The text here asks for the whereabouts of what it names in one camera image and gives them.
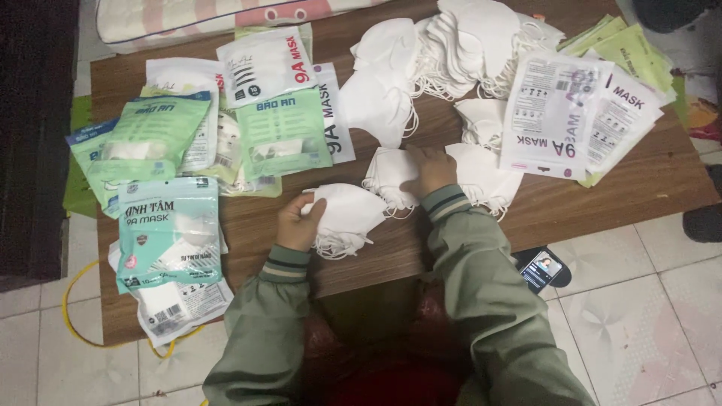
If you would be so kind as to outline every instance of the ribbed cuff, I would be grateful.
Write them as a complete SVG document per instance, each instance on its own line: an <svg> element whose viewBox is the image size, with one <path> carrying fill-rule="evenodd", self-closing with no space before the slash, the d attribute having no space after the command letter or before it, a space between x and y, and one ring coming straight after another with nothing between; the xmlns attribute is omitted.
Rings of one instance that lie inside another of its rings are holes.
<svg viewBox="0 0 722 406"><path fill-rule="evenodd" d="M306 280L306 266L310 258L311 254L308 252L296 251L274 244L258 277L269 282L303 282Z"/></svg>
<svg viewBox="0 0 722 406"><path fill-rule="evenodd" d="M451 213L465 212L471 209L471 203L459 185L447 185L431 192L421 201L421 205L426 209L426 213L433 223Z"/></svg>

